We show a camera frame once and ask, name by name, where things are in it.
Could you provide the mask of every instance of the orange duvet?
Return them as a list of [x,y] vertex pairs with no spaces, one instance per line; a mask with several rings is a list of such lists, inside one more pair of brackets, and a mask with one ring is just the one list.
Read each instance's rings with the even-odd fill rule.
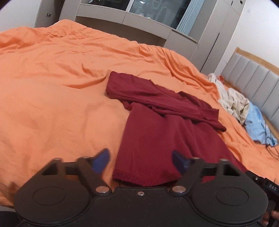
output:
[[248,169],[279,183],[279,161],[223,110],[217,88],[187,59],[63,20],[0,33],[0,204],[52,158],[65,162],[109,148],[112,171],[129,111],[105,94],[111,71],[150,79],[220,109],[220,137]]

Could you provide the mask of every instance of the bed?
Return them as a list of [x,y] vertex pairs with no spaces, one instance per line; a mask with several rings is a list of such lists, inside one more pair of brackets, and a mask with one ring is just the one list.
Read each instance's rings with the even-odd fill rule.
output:
[[275,137],[279,138],[279,68],[236,48],[222,71],[224,84],[244,94],[263,112]]
[[62,20],[48,28],[0,34],[0,205],[55,157],[75,161],[108,148],[112,172],[129,111],[105,93],[111,71],[132,74],[219,109],[219,133],[233,155],[257,175],[279,183],[278,160],[254,143],[218,104],[219,93],[186,58]]

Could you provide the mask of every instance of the white blanket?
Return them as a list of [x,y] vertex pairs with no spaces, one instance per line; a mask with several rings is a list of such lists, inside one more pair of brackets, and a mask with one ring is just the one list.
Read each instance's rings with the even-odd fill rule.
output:
[[218,100],[219,104],[243,125],[249,112],[248,98],[233,88],[229,88],[228,91],[226,91],[222,82],[218,80],[213,73],[209,74],[207,79],[216,84],[218,88],[220,94],[220,99]]

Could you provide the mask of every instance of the red shirt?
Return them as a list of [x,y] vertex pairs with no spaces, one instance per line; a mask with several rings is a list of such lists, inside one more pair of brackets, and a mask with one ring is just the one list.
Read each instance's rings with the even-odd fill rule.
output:
[[172,151],[217,163],[228,159],[243,171],[215,130],[219,110],[186,94],[175,93],[150,80],[111,72],[106,92],[130,110],[116,158],[113,178],[142,186],[177,180]]

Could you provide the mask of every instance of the finger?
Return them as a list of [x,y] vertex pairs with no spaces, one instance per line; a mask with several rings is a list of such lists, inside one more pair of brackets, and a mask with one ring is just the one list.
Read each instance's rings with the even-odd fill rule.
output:
[[278,211],[271,211],[271,216],[272,216],[274,219],[279,220],[279,212],[278,212]]
[[261,221],[262,225],[264,226],[267,226],[268,225],[268,221],[267,220],[264,220],[264,221]]
[[264,213],[263,219],[264,220],[268,220],[269,219],[269,214],[268,214],[267,211]]

